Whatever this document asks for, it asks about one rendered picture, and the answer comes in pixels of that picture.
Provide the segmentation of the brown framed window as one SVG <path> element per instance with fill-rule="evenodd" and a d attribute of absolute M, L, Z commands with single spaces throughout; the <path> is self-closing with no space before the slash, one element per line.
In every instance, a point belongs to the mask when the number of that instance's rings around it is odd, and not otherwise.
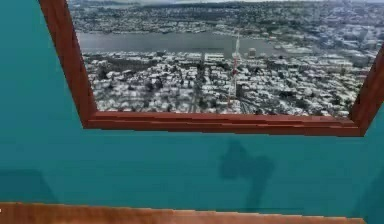
<path fill-rule="evenodd" d="M 208 113 L 100 112 L 66 0 L 38 0 L 85 129 L 362 137 L 384 103 L 384 44 L 346 118 Z"/>

